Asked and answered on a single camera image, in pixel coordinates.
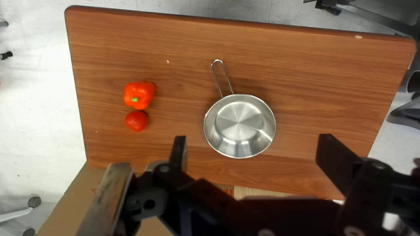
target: metal pot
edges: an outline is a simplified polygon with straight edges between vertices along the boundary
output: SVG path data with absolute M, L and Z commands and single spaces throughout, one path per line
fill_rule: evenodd
M 231 95 L 224 96 L 215 67 L 221 67 Z M 276 117 L 259 97 L 235 95 L 223 61 L 211 63 L 213 79 L 222 99 L 206 113 L 203 134 L 209 146 L 223 156 L 248 159 L 264 152 L 276 137 Z

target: white surface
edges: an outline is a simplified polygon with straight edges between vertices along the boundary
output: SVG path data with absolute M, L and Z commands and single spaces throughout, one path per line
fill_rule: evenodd
M 30 194 L 43 200 L 30 215 L 0 224 L 1 236 L 39 228 L 85 160 L 63 15 L 72 4 L 392 33 L 297 0 L 0 2 L 0 19 L 11 23 L 0 29 L 0 53 L 14 53 L 0 62 L 0 213 L 24 209 Z M 406 101 L 399 95 L 395 105 Z M 410 172 L 411 159 L 420 156 L 419 143 L 420 131 L 385 124 L 371 156 Z

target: wood grain surface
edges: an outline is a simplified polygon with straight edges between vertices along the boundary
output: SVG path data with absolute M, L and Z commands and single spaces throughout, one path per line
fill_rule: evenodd
M 318 135 L 366 156 L 415 51 L 398 37 L 152 13 L 70 8 L 66 20 L 89 164 L 130 162 L 142 172 L 186 135 L 193 177 L 322 198 L 341 196 L 315 165 Z M 277 137 L 257 158 L 223 158 L 203 138 L 203 116 L 219 100 L 215 58 L 238 93 L 276 114 Z M 147 130 L 133 133 L 122 93 L 143 79 L 158 95 Z
M 108 167 L 76 236 L 114 235 L 133 179 L 130 163 Z

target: wooden board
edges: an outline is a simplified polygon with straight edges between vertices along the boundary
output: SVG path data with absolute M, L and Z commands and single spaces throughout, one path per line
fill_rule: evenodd
M 114 235 L 112 232 L 119 232 L 118 219 L 129 186 L 134 180 L 130 163 L 109 165 L 76 235 Z
M 84 223 L 89 210 L 92 210 L 89 207 L 92 207 L 95 204 L 96 196 L 101 188 L 100 184 L 102 183 L 104 177 L 104 168 L 84 165 L 53 210 L 51 215 L 37 232 L 37 236 L 55 236 L 58 232 L 60 236 L 75 236 L 77 232 L 80 234 L 80 226 Z M 100 226 L 97 221 L 91 224 L 92 228 L 97 226 Z M 142 227 L 137 234 L 137 236 L 144 235 L 169 236 L 171 234 L 158 218 L 150 218 L 142 221 Z
M 66 20 L 89 164 L 142 172 L 186 135 L 193 177 L 323 198 L 341 196 L 315 165 L 318 135 L 366 156 L 415 51 L 398 37 L 122 11 L 70 8 Z M 215 58 L 238 93 L 276 114 L 277 137 L 257 158 L 227 159 L 205 142 L 202 120 L 219 99 Z M 158 95 L 137 134 L 125 127 L 122 93 L 142 79 Z

